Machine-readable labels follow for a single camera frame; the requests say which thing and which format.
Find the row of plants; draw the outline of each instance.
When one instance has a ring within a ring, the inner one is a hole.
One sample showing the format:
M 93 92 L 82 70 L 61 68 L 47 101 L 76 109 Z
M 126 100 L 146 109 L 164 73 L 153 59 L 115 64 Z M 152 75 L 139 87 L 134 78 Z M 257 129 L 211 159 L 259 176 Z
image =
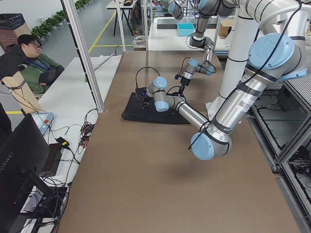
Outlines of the row of plants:
M 83 7 L 86 7 L 93 0 L 77 0 L 75 2 L 75 7 L 77 11 L 80 11 Z M 56 12 L 50 18 L 47 18 L 40 26 L 36 26 L 32 29 L 31 34 L 40 38 L 40 40 L 44 40 L 44 38 L 51 34 L 51 31 L 56 29 L 57 26 L 62 25 L 63 21 L 65 21 L 65 12 L 64 10 Z

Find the black hair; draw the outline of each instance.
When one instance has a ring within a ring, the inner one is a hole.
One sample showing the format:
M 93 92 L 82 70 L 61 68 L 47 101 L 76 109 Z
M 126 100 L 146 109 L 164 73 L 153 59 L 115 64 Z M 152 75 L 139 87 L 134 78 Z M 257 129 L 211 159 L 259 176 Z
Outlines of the black hair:
M 28 45 L 30 43 L 33 43 L 33 42 L 38 42 L 38 44 L 40 46 L 42 46 L 40 40 L 38 37 L 34 36 L 34 35 L 28 35 L 28 34 L 23 34 L 23 35 L 20 35 L 18 38 L 17 38 L 17 43 L 18 45 L 20 46 L 21 44 L 25 44 L 25 45 Z

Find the blue plastic bin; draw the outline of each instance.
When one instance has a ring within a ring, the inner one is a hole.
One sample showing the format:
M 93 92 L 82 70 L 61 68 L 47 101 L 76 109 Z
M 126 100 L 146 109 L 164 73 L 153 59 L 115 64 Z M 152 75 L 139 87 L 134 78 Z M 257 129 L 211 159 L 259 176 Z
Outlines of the blue plastic bin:
M 188 36 L 194 32 L 192 23 L 177 23 L 177 31 L 179 36 Z

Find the person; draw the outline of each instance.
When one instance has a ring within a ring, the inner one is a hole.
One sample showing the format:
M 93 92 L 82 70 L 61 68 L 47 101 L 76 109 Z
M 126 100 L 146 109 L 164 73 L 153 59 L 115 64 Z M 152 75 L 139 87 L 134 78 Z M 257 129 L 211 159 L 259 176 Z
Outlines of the person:
M 0 147 L 12 133 L 11 121 L 0 103 Z
M 36 36 L 20 35 L 17 38 L 17 43 L 27 56 L 27 60 L 24 62 L 27 67 L 21 71 L 25 82 L 34 93 L 45 93 L 64 71 L 64 68 L 47 55 L 41 53 L 42 44 Z

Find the teal box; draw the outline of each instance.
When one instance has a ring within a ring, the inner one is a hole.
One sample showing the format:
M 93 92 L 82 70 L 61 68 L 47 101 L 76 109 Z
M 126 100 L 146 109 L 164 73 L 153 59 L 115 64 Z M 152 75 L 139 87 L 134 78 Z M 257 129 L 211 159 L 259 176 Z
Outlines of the teal box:
M 192 23 L 177 23 L 177 32 L 179 36 L 188 36 L 194 32 Z

